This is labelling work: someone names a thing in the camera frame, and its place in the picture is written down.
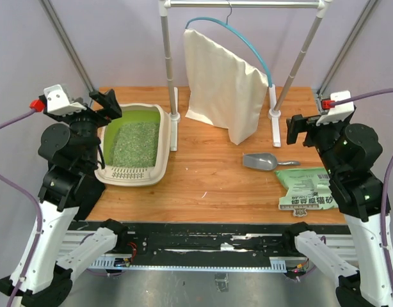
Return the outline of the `grey metal scoop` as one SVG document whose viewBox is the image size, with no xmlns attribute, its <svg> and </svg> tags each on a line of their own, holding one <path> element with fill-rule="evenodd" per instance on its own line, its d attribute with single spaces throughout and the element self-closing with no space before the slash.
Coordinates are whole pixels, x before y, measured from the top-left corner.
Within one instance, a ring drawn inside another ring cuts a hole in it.
<svg viewBox="0 0 393 307">
<path fill-rule="evenodd" d="M 273 171 L 278 166 L 300 166 L 298 161 L 279 161 L 272 153 L 243 154 L 243 166 L 261 171 Z"/>
</svg>

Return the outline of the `green cat litter bag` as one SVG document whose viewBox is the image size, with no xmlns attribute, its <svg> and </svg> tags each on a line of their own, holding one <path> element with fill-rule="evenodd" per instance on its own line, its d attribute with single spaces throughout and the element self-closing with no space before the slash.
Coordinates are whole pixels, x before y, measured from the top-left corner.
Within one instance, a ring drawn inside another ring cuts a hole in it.
<svg viewBox="0 0 393 307">
<path fill-rule="evenodd" d="M 292 168 L 275 171 L 286 190 L 278 208 L 291 211 L 294 217 L 305 217 L 309 210 L 337 209 L 324 168 Z"/>
</svg>

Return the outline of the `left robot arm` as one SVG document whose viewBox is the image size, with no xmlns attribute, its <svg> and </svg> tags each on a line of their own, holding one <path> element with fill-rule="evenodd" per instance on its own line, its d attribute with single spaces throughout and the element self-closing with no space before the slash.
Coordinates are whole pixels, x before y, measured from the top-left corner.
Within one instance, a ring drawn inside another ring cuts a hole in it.
<svg viewBox="0 0 393 307">
<path fill-rule="evenodd" d="M 38 154 L 49 170 L 38 195 L 30 197 L 36 209 L 31 235 L 16 269 L 0 279 L 0 292 L 8 296 L 9 305 L 59 306 L 98 257 L 133 247 L 127 227 L 108 219 L 73 251 L 58 254 L 71 222 L 86 219 L 105 190 L 95 176 L 105 167 L 97 131 L 122 116 L 113 90 L 95 90 L 89 96 L 100 109 L 91 109 L 81 98 L 71 99 L 59 84 L 30 103 L 30 114 L 42 112 L 54 124 L 40 139 Z"/>
</svg>

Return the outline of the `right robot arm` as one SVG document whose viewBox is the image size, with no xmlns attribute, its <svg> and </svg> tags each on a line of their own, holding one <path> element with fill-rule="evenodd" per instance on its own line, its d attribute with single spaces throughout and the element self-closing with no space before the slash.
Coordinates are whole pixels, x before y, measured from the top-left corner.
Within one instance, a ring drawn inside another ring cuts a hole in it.
<svg viewBox="0 0 393 307">
<path fill-rule="evenodd" d="M 332 197 L 353 238 L 358 267 L 339 257 L 304 222 L 288 226 L 282 249 L 306 256 L 335 283 L 341 306 L 393 306 L 393 250 L 387 186 L 371 168 L 383 148 L 373 128 L 351 123 L 318 125 L 318 116 L 294 115 L 287 120 L 287 144 L 306 134 L 304 146 L 316 148 L 329 176 Z"/>
</svg>

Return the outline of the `cream green litter box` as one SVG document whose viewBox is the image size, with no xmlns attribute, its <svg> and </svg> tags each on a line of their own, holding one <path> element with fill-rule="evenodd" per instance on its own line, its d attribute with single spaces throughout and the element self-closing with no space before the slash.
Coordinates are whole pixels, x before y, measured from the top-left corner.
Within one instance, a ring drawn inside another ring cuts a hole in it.
<svg viewBox="0 0 393 307">
<path fill-rule="evenodd" d="M 108 185 L 141 187 L 157 184 L 170 154 L 170 116 L 157 104 L 123 104 L 122 116 L 101 130 L 105 166 L 95 171 Z"/>
</svg>

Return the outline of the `cream cloth bag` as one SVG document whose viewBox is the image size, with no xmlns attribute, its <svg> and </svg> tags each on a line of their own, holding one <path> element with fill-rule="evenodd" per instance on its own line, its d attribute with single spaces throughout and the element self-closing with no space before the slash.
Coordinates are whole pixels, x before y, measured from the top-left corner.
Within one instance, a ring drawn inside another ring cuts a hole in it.
<svg viewBox="0 0 393 307">
<path fill-rule="evenodd" d="M 241 144 L 257 130 L 267 76 L 195 29 L 184 32 L 184 53 L 191 90 L 186 118 L 227 129 L 230 141 Z"/>
</svg>

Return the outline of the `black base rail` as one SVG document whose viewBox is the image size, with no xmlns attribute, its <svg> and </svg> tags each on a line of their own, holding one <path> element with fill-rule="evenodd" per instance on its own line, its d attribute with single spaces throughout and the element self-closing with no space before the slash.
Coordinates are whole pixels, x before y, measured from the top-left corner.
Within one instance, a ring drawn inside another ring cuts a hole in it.
<svg viewBox="0 0 393 307">
<path fill-rule="evenodd" d="M 125 222 L 138 248 L 132 269 L 195 271 L 285 269 L 284 260 L 303 260 L 283 242 L 288 224 Z"/>
</svg>

